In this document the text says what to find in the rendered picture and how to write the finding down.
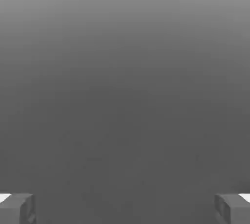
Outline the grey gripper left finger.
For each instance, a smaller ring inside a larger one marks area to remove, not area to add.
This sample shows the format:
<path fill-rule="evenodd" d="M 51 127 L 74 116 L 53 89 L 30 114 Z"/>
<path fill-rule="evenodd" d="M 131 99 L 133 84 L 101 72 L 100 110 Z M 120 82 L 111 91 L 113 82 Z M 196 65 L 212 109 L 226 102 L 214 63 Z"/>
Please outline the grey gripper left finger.
<path fill-rule="evenodd" d="M 0 224 L 37 224 L 35 195 L 0 193 Z"/>

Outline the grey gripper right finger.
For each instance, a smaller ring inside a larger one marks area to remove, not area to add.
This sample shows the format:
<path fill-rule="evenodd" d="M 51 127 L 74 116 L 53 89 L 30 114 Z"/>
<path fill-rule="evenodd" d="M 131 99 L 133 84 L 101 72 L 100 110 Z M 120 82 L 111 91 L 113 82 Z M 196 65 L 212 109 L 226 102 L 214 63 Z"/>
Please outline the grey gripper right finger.
<path fill-rule="evenodd" d="M 250 224 L 250 193 L 215 194 L 218 224 Z"/>

